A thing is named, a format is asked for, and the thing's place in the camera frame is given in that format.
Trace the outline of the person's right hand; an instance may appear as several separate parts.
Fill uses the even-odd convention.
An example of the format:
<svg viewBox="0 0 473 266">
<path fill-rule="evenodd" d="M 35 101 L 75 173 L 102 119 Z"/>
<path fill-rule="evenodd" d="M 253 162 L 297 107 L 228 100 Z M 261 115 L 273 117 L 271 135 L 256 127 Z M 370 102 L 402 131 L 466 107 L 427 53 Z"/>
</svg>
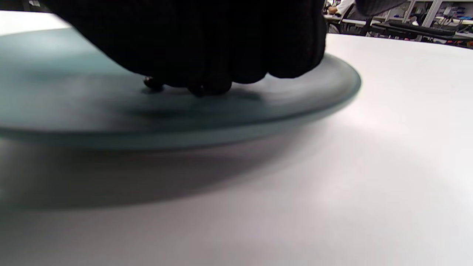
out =
<svg viewBox="0 0 473 266">
<path fill-rule="evenodd" d="M 323 0 L 46 0 L 145 85 L 227 93 L 233 83 L 312 71 L 324 57 Z"/>
</svg>

